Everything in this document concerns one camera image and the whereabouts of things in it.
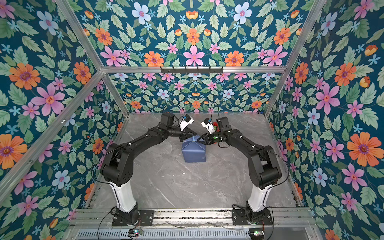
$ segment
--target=small blue flower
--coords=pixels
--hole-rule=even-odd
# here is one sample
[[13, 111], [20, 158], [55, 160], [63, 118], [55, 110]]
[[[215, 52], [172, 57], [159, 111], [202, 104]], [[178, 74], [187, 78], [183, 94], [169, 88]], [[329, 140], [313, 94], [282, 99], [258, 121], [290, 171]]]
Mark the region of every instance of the small blue flower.
[[17, 128], [17, 125], [14, 125], [14, 126], [11, 126], [11, 125], [7, 125], [7, 128], [8, 130], [5, 131], [5, 133], [11, 133], [11, 135], [13, 135], [15, 132], [18, 132], [19, 130], [16, 129]]
[[373, 55], [372, 59], [368, 59], [368, 62], [371, 62], [369, 65], [377, 64], [377, 61], [381, 59], [381, 57], [376, 57], [376, 54]]
[[187, 21], [187, 20], [185, 19], [185, 16], [180, 15], [180, 21], [181, 21], [182, 23], [184, 23], [184, 22]]
[[89, 19], [85, 15], [80, 15], [80, 17], [81, 17], [81, 20], [83, 20], [84, 22], [88, 22], [89, 21]]
[[13, 106], [13, 109], [10, 109], [9, 112], [16, 116], [16, 114], [20, 114], [20, 110], [21, 108], [16, 108], [16, 106]]
[[356, 124], [356, 126], [353, 126], [352, 128], [354, 129], [353, 132], [358, 132], [358, 133], [360, 133], [360, 131], [362, 130], [362, 127], [359, 127], [359, 124]]
[[3, 46], [3, 49], [2, 49], [3, 52], [6, 51], [8, 54], [10, 54], [10, 52], [13, 52], [13, 49], [10, 49], [10, 47], [11, 47], [10, 45], [5, 46], [3, 43], [1, 45]]
[[201, 23], [203, 23], [203, 21], [205, 21], [205, 18], [204, 18], [205, 16], [203, 15], [203, 16], [199, 16], [199, 22], [201, 22]]
[[39, 234], [39, 232], [41, 231], [41, 225], [40, 226], [35, 226], [35, 230], [32, 232], [32, 234], [35, 234], [36, 236]]
[[233, 8], [231, 9], [230, 12], [228, 12], [228, 15], [231, 16], [231, 17], [233, 17], [233, 15], [235, 15], [235, 14], [236, 14], [236, 13], [233, 11]]

